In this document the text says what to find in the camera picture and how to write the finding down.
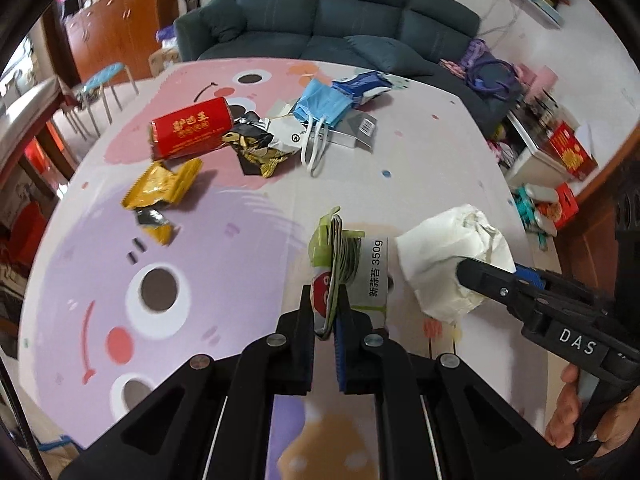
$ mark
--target crumpled tissue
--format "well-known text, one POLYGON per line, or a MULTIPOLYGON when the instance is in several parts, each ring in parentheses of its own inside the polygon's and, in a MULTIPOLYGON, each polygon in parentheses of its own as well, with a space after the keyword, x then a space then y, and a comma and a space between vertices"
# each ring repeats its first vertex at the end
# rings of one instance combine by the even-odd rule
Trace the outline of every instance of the crumpled tissue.
POLYGON ((484 296, 460 285, 456 266, 475 258, 509 272, 516 267, 507 241, 478 208, 466 204, 429 218, 396 238, 400 267, 420 309, 455 323, 484 296))

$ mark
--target screw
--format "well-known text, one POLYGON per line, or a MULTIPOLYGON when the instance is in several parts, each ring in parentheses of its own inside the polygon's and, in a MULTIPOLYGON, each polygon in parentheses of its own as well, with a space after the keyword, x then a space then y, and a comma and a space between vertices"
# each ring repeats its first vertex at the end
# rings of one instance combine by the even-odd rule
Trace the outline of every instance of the screw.
POLYGON ((267 345, 282 346, 287 342, 287 337, 282 334, 271 334, 267 336, 267 345))
POLYGON ((209 366, 211 358, 208 355, 198 354, 194 355, 189 361, 189 366, 194 370, 203 370, 209 366))
POLYGON ((373 346, 373 347, 382 346, 382 343, 384 342, 385 340, 382 339, 382 336, 378 334, 369 334, 369 335, 366 335, 364 338, 364 344, 366 346, 373 346))
POLYGON ((440 356, 440 363, 445 368, 458 368, 460 365, 460 358, 455 354, 442 354, 440 356))

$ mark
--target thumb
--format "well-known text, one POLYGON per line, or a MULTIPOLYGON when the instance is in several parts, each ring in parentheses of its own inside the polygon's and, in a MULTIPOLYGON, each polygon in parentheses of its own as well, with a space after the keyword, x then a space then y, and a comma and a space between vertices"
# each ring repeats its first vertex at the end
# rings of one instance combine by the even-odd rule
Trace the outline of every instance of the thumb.
POLYGON ((596 428, 596 436, 602 446, 596 456, 602 456, 622 446, 633 433, 640 420, 640 387, 607 413, 596 428))

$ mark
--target cartoon eye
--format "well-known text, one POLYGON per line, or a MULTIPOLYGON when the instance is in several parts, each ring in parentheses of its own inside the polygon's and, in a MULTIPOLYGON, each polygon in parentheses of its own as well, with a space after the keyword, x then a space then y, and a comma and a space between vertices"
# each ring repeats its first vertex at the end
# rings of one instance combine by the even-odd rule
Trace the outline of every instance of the cartoon eye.
POLYGON ((260 68, 252 68, 250 70, 243 70, 233 76, 232 81, 241 85, 252 85, 258 83, 264 83, 271 79, 271 73, 260 68))
POLYGON ((135 408, 155 388, 148 377, 138 373, 121 375, 111 385, 111 414, 118 421, 135 408))
POLYGON ((255 112, 255 103, 246 97, 230 97, 226 100, 234 119, 247 112, 255 112))
POLYGON ((149 339, 166 339, 184 325, 191 307, 191 288, 177 267, 155 263, 140 269, 125 296, 127 317, 149 339))

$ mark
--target sofa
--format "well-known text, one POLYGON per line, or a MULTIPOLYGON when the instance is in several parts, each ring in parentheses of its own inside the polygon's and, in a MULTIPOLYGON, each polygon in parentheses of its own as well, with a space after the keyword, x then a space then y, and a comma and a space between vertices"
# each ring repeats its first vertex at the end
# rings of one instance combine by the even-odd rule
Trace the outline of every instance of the sofa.
MULTIPOLYGON (((391 72, 460 97, 487 137, 520 87, 501 100, 438 65, 460 60, 479 25, 454 0, 212 0, 175 20, 183 61, 286 57, 391 72)), ((496 64, 479 71, 487 87, 507 73, 496 64)))

